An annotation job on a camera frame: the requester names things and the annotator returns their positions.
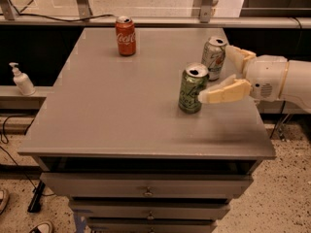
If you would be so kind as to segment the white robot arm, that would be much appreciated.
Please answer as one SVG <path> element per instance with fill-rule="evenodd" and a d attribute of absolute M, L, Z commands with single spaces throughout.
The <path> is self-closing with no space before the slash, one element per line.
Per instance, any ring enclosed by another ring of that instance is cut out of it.
<path fill-rule="evenodd" d="M 261 55 L 235 46 L 225 48 L 226 57 L 242 75 L 231 75 L 202 90 L 198 101 L 218 104 L 251 96 L 257 101 L 286 101 L 311 113 L 311 62 L 288 60 L 284 56 Z"/>

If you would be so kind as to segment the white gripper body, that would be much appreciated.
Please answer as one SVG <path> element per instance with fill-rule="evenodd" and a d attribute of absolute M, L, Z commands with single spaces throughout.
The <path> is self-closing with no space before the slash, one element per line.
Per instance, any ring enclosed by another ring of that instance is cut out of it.
<path fill-rule="evenodd" d="M 252 86 L 250 96 L 260 101 L 276 101 L 287 64 L 287 58 L 274 55 L 262 55 L 248 60 L 243 75 Z"/>

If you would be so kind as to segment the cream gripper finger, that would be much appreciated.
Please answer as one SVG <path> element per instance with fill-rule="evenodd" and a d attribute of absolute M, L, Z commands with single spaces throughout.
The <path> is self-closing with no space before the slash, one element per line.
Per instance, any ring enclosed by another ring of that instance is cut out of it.
<path fill-rule="evenodd" d="M 246 79 L 231 75 L 219 84 L 212 85 L 198 94 L 202 104 L 219 104 L 240 101 L 251 93 L 252 85 Z"/>
<path fill-rule="evenodd" d="M 242 73 L 246 63 L 256 57 L 256 54 L 249 50 L 243 50 L 229 45 L 225 47 L 225 56 L 234 64 L 236 70 Z"/>

